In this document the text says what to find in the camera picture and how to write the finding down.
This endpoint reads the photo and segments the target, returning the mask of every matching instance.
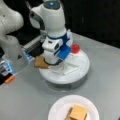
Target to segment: cheese slice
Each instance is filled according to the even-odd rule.
[[[85,120],[88,110],[85,107],[75,105],[70,114],[70,118],[75,120]]]

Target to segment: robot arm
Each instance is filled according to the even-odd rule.
[[[23,17],[0,0],[0,45],[5,53],[4,60],[11,62],[15,72],[27,64],[27,59],[17,38],[7,34],[20,29],[23,24]]]
[[[71,51],[73,39],[71,32],[65,28],[65,16],[60,2],[48,0],[32,8],[30,21],[33,27],[46,31],[42,46],[45,61],[56,65],[59,59],[65,60]]]

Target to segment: white round platform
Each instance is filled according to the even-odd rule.
[[[49,69],[39,69],[45,80],[53,84],[71,84],[85,77],[90,68],[90,61],[87,55],[80,51],[77,54],[70,54],[64,63]]]

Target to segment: orange object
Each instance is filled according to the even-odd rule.
[[[15,76],[11,76],[11,77],[9,77],[9,78],[5,81],[5,83],[6,83],[6,84],[9,84],[9,83],[11,83],[14,79],[15,79]]]
[[[82,106],[75,105],[70,114],[70,118],[75,120],[85,120],[88,110]]]

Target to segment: table surface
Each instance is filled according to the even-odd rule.
[[[33,62],[15,81],[0,86],[0,120],[47,120],[51,106],[66,95],[80,95],[97,107],[100,120],[120,117],[120,49],[73,34],[74,43],[88,55],[91,68],[84,84],[71,92],[47,87]]]

